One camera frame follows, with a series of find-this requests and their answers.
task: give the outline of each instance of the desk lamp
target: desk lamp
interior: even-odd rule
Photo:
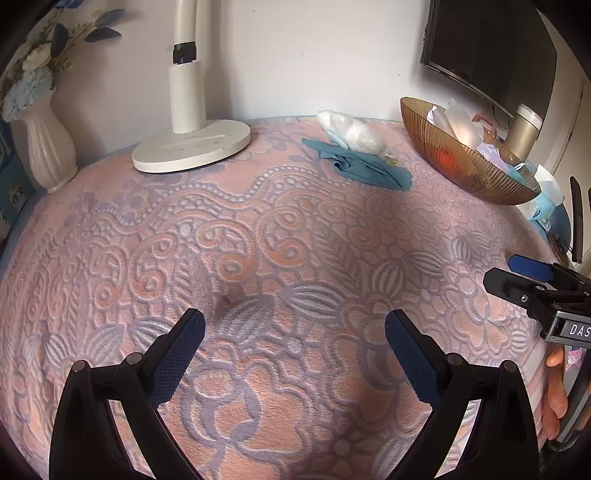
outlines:
[[[174,64],[168,70],[172,130],[157,133],[133,152],[134,166],[147,173],[170,173],[230,157],[251,140],[248,125],[207,121],[202,63],[197,60],[197,0],[177,0]]]

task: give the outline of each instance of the crumpled fabric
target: crumpled fabric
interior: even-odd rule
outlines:
[[[413,175],[404,167],[389,165],[375,155],[354,152],[328,143],[302,139],[306,147],[316,150],[320,158],[335,161],[335,171],[349,180],[386,189],[410,190]]]
[[[381,135],[367,122],[346,113],[322,110],[316,119],[331,145],[345,150],[376,155],[387,161],[390,149]]]

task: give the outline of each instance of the metal screw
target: metal screw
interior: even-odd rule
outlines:
[[[505,368],[505,370],[507,370],[508,372],[517,372],[517,365],[515,364],[515,362],[512,362],[511,360],[503,362],[503,368]]]
[[[462,364],[464,359],[461,355],[458,355],[457,353],[450,353],[447,356],[447,361],[450,362],[452,365],[458,366]]]
[[[144,356],[139,352],[130,353],[128,356],[125,357],[125,361],[130,365],[138,364],[142,361]]]
[[[84,360],[77,360],[72,365],[72,371],[73,372],[80,372],[81,370],[84,369],[85,366],[86,366],[86,362]]]

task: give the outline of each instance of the human hand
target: human hand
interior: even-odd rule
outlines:
[[[542,423],[548,440],[554,440],[560,430],[560,419],[564,417],[569,407],[569,401],[564,390],[564,345],[553,345],[546,366],[548,367],[548,388],[544,394],[542,409]],[[591,408],[583,411],[574,426],[575,430],[583,430],[591,417]]]

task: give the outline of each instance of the embossed floral pattern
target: embossed floral pattern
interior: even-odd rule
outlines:
[[[549,248],[513,207],[439,175],[400,124],[375,126],[410,192],[339,177],[301,145],[323,138],[316,122],[291,118],[256,123],[251,146],[216,165],[152,176],[122,155],[43,199],[0,284],[0,419],[27,460],[47,476],[74,360],[144,351],[188,307],[206,337],[160,412],[210,479],[385,478],[429,414],[385,340],[395,308],[446,351],[517,361],[539,399],[535,328],[482,277],[512,253],[551,260]]]

